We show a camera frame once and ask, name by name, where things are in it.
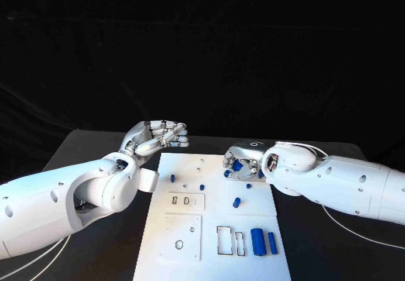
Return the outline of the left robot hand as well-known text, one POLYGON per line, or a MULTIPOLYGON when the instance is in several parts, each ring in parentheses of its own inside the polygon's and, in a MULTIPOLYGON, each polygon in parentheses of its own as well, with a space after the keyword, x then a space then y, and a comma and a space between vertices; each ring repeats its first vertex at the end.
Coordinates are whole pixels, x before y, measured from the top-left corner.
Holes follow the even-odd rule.
POLYGON ((166 120, 142 121, 125 136, 120 152, 130 156, 146 157, 163 148, 188 146, 185 123, 166 120))

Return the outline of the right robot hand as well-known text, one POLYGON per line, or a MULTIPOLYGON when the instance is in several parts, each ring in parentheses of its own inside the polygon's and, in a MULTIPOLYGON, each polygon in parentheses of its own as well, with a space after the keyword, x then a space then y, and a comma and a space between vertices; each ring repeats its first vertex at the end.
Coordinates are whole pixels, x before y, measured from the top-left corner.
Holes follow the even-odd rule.
POLYGON ((270 147, 267 144, 247 140, 236 143, 224 155, 225 177, 249 180, 261 170, 261 163, 270 147))

